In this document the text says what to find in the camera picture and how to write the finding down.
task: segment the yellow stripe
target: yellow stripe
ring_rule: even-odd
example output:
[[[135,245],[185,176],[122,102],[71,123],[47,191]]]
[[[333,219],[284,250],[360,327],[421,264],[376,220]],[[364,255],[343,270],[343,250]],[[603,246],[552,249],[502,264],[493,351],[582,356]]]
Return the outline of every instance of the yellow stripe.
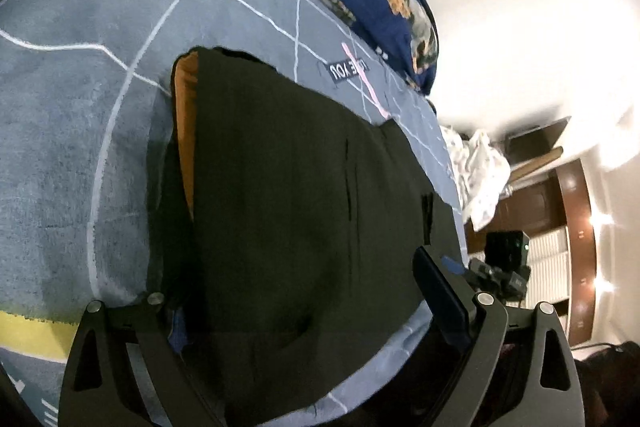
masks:
[[[38,321],[0,312],[0,347],[38,359],[65,362],[77,324]]]

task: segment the crumpled white fabric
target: crumpled white fabric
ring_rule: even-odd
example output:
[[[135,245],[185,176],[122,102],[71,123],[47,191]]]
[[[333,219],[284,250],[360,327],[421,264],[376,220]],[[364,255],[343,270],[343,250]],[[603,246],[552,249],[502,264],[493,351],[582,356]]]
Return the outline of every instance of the crumpled white fabric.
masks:
[[[458,188],[462,219],[469,219],[477,232],[494,218],[500,193],[509,181],[507,159],[493,147],[487,133],[478,130],[469,141],[447,127],[440,127],[451,158]]]

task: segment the pink strip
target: pink strip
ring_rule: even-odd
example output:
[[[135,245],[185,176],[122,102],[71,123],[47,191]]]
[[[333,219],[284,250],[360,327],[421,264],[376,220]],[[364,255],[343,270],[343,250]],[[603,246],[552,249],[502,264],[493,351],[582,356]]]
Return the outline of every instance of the pink strip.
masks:
[[[369,94],[371,95],[371,100],[373,100],[373,105],[376,106],[377,110],[380,112],[383,118],[389,118],[391,116],[391,113],[389,113],[389,111],[386,110],[384,107],[382,107],[382,105],[380,104],[380,101],[378,100],[378,96],[376,95],[376,92],[373,90],[373,87],[371,86],[371,84],[369,84],[367,75],[365,74],[364,70],[362,69],[358,61],[355,58],[353,58],[353,55],[351,55],[351,51],[349,50],[349,47],[343,42],[342,48],[344,49],[344,52],[347,54],[347,57],[349,57],[349,60],[355,65],[356,71],[358,71],[358,75],[360,76],[360,79],[364,82],[364,84],[366,84],[367,89],[369,89]]]

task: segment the wooden door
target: wooden door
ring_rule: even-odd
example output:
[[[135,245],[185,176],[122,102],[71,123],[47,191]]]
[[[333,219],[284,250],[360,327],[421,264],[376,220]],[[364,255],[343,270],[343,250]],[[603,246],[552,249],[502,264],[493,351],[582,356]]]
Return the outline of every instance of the wooden door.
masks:
[[[479,232],[474,232],[469,221],[465,225],[466,243],[469,253],[484,250],[487,232],[497,230],[524,230],[533,237],[540,233],[566,225],[562,192],[558,178],[549,179],[516,190],[495,209],[494,219]]]

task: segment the text label on bed sheet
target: text label on bed sheet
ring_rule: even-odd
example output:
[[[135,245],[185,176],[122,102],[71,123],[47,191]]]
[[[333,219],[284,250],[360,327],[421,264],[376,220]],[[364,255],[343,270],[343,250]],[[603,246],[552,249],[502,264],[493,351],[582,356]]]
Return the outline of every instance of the text label on bed sheet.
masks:
[[[358,59],[359,66],[363,71],[369,71],[367,63],[361,58]],[[325,68],[329,71],[329,74],[334,78],[334,82],[342,82],[347,78],[353,78],[358,76],[358,70],[352,60],[344,60],[342,62],[334,62],[333,64],[326,64]]]

